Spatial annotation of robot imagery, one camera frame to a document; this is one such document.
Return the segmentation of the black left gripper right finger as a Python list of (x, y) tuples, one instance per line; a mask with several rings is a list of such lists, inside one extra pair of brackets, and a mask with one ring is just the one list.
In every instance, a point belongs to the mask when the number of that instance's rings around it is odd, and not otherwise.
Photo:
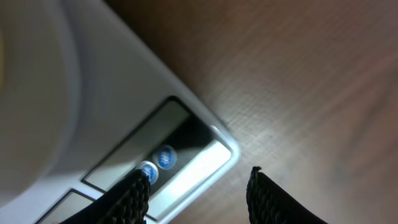
[(326, 224), (254, 166), (246, 187), (251, 224)]

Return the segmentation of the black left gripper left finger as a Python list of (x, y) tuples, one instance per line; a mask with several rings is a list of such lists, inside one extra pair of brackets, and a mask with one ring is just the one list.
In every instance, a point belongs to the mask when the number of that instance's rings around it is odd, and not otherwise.
[(146, 224), (149, 196), (149, 178), (138, 169), (62, 224)]

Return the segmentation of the white digital kitchen scale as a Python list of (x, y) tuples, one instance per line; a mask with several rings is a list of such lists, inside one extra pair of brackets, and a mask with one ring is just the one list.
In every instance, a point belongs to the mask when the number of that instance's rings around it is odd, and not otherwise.
[(62, 223), (138, 169), (167, 223), (238, 158), (114, 1), (1, 2), (2, 223)]

